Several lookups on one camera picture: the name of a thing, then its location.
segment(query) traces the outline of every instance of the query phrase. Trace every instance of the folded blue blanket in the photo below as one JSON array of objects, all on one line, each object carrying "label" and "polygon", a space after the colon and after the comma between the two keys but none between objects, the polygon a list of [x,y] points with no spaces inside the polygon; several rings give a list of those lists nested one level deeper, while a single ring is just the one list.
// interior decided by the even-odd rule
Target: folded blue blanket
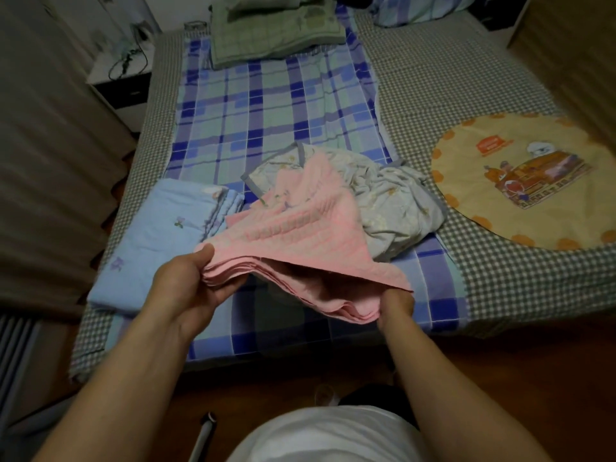
[{"label": "folded blue blanket", "polygon": [[99,309],[139,312],[157,269],[224,230],[224,218],[238,212],[243,201],[242,194],[224,186],[159,180],[100,271],[89,303]]}]

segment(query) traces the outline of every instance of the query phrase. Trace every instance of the person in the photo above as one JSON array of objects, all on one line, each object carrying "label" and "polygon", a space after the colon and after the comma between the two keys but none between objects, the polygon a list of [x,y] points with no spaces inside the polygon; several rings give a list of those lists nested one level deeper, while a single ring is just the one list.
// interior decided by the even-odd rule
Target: person
[{"label": "person", "polygon": [[[246,279],[207,287],[200,271],[213,255],[208,244],[161,266],[142,312],[83,387],[36,462],[147,458],[190,342]],[[412,319],[413,304],[410,293],[385,291],[378,327],[414,417],[375,405],[304,408],[257,428],[229,460],[549,461],[535,438],[422,332]]]}]

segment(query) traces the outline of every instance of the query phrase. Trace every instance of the orange label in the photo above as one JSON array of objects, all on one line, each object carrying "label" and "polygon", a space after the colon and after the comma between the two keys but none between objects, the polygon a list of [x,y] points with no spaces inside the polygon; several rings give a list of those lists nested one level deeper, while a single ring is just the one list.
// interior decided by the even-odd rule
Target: orange label
[{"label": "orange label", "polygon": [[505,141],[498,135],[488,136],[487,138],[481,139],[477,143],[477,149],[481,152],[482,156],[488,156],[490,154],[494,154],[495,152],[501,150],[504,147],[507,147],[513,141]]}]

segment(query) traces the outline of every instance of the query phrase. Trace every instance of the blue plaid bed sheet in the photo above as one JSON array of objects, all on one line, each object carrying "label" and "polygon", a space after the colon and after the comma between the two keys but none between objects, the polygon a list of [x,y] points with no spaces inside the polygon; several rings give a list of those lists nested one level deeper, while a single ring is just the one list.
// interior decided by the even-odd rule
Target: blue plaid bed sheet
[{"label": "blue plaid bed sheet", "polygon": [[[187,41],[165,176],[226,185],[243,192],[251,203],[257,198],[244,186],[242,174],[296,140],[347,148],[383,164],[397,159],[386,133],[381,132],[374,106],[378,82],[355,35],[352,14],[338,6],[337,15],[346,27],[347,44],[317,55],[211,71],[205,69],[209,40]],[[413,317],[426,332],[454,331],[466,325],[463,279],[434,234],[393,263],[413,286]],[[117,343],[130,321],[114,316],[105,350]],[[254,354],[295,353],[319,342],[381,341],[376,323],[354,325],[310,308],[281,304],[268,294],[264,282],[251,277],[217,308],[187,359],[233,362]]]}]

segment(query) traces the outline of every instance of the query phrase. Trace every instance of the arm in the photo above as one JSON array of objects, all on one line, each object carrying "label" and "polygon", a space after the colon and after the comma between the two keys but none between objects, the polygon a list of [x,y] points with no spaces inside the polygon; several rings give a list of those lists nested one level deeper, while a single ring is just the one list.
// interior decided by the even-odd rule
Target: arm
[{"label": "arm", "polygon": [[413,296],[387,290],[379,327],[428,446],[441,461],[549,461],[535,438],[466,378],[411,318]]},{"label": "arm", "polygon": [[158,269],[142,312],[81,390],[35,462],[133,462],[147,457],[190,342],[246,280],[206,287],[200,271],[213,255],[208,244]]}]

